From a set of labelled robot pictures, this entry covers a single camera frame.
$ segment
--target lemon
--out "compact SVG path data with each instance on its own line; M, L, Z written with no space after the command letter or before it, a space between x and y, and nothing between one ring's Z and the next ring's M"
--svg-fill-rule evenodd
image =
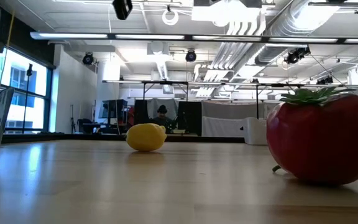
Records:
M128 145L138 151L154 151L164 144L165 127L156 124L137 124L127 132Z

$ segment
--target green leaves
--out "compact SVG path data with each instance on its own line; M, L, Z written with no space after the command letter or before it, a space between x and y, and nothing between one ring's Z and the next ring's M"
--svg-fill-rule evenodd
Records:
M295 95L282 94L283 98L281 98L280 101L296 105L317 105L324 103L329 96L343 92L356 91L349 88L335 91L335 88L336 87L327 87L318 91L300 88L295 90Z

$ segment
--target table surface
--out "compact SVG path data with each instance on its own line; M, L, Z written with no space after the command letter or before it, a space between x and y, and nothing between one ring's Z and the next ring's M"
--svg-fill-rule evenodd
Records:
M267 147L246 144L3 145L0 223L358 223L358 181L312 187L274 165Z

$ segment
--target tomato stem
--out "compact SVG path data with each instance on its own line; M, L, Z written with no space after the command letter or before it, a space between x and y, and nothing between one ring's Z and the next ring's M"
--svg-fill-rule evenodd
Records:
M272 171L273 171L273 172L276 172L276 171L278 171L279 169L281 169L281 167L280 167L280 165L277 165L277 166L273 167Z

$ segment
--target red tomato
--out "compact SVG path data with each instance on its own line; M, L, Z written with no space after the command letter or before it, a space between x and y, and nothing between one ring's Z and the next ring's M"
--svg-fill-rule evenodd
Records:
M267 118L276 162L295 177L341 185L358 180L358 96L320 105L282 103Z

